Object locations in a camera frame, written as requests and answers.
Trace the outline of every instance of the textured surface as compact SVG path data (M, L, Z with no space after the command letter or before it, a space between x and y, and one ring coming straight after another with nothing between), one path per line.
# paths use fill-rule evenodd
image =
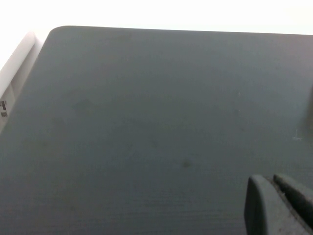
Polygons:
M243 234L250 175L313 188L312 45L52 31L0 136L2 231Z
M284 192L292 207L313 228L313 191L287 175L274 175L274 182Z

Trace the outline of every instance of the dust speck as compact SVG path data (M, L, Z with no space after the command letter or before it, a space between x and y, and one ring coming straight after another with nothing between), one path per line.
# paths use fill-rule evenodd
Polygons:
M182 167L184 167L184 168L189 168L189 167L191 167L191 162L189 161L189 160L185 160L185 161L183 161L182 162Z

